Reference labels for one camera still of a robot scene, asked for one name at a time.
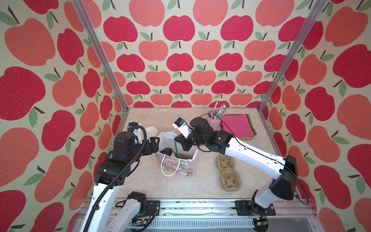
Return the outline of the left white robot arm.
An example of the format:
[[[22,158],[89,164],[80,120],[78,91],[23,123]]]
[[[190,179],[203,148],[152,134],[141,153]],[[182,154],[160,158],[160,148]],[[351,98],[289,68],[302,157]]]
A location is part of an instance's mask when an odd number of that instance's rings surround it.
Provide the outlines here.
[[[131,223],[142,232],[158,215],[159,204],[151,206],[146,194],[133,191],[123,205],[119,205],[120,211],[114,219],[108,220],[126,177],[134,171],[131,165],[139,162],[142,156],[158,152],[159,147],[158,137],[139,141],[132,132],[128,137],[124,135],[121,133],[114,139],[113,150],[97,168],[93,197],[80,229],[82,232],[123,232]]]

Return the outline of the black coffee cup lid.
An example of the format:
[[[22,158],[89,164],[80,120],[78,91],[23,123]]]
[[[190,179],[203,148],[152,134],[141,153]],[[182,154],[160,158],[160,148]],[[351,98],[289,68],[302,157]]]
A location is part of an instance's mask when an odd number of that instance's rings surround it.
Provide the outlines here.
[[[161,153],[170,157],[173,154],[173,150],[171,148],[165,148]]]

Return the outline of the animal print paper gift bag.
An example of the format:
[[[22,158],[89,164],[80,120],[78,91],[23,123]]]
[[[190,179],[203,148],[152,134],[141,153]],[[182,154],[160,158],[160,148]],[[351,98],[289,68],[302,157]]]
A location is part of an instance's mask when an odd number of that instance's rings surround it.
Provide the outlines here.
[[[181,145],[177,142],[179,159],[175,156],[174,138],[177,136],[174,132],[161,132],[159,134],[159,150],[156,153],[157,161],[160,165],[162,173],[171,177],[179,174],[184,177],[193,177],[197,165],[197,157],[199,150],[197,147],[192,147],[190,151],[184,151]],[[171,148],[173,154],[169,157],[161,153],[165,148]]]

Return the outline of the green straw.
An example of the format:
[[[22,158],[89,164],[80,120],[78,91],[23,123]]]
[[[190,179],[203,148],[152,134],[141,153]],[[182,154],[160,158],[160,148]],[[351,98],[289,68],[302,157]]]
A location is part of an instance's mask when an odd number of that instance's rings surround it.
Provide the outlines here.
[[[175,148],[175,156],[179,159],[179,153],[178,153],[178,148],[177,148],[177,142],[174,140],[174,148]]]

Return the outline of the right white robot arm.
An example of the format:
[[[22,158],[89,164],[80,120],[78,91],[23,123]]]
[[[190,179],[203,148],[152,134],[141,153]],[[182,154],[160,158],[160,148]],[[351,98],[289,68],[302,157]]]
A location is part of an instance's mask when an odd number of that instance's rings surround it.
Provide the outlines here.
[[[270,182],[254,192],[248,204],[247,209],[253,215],[264,215],[266,209],[277,200],[294,199],[298,169],[293,156],[283,158],[264,152],[243,142],[234,134],[213,130],[202,117],[194,118],[190,124],[178,118],[173,127],[180,132],[175,141],[181,144],[183,150],[189,151],[193,146],[204,145],[212,152],[238,158],[253,165],[271,177]]]

